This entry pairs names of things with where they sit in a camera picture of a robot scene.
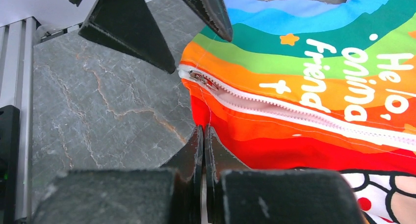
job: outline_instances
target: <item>colorful fabric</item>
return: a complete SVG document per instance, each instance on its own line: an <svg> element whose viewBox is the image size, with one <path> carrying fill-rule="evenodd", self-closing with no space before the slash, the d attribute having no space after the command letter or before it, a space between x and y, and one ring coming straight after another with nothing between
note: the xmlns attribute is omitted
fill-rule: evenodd
<svg viewBox="0 0 416 224"><path fill-rule="evenodd" d="M397 132L397 143L408 146L230 109L184 79L195 123L211 124L253 169L340 171L370 224L415 223L416 0L224 1L233 41L204 28L185 48L182 67L334 121Z"/></svg>

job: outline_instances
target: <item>marble tabletop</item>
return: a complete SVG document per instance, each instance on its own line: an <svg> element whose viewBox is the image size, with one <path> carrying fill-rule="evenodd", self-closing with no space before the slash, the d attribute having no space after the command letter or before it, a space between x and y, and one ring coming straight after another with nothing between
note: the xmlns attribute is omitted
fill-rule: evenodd
<svg viewBox="0 0 416 224"><path fill-rule="evenodd" d="M181 0L154 0L149 8L178 62L204 24ZM58 172L155 168L194 127L177 73L76 32L35 46L33 87L32 209Z"/></svg>

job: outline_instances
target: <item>zipper pull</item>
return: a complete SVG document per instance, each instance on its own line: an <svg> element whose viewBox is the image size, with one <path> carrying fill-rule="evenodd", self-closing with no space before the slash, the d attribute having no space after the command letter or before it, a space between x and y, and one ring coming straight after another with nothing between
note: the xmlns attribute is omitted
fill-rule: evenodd
<svg viewBox="0 0 416 224"><path fill-rule="evenodd" d="M213 83L211 80L203 76L201 73L197 71L189 71L190 78L194 81L200 82L203 85L207 86L209 89L217 91L219 90L218 86Z"/></svg>

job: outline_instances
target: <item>white zipper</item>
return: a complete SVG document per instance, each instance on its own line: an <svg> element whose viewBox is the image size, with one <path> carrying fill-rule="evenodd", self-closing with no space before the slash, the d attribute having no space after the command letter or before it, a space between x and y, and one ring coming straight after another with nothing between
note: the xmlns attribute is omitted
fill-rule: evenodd
<svg viewBox="0 0 416 224"><path fill-rule="evenodd" d="M198 83L231 110L320 128L376 145L416 151L416 135L352 124L281 100L246 93L189 65L180 64L178 70L181 78Z"/></svg>

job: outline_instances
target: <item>silver metal bar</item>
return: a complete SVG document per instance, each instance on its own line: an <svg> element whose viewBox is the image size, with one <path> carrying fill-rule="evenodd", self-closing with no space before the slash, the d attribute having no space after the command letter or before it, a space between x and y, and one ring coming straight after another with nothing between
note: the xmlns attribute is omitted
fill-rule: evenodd
<svg viewBox="0 0 416 224"><path fill-rule="evenodd" d="M20 109L16 219L31 216L34 18L0 27L0 107Z"/></svg>

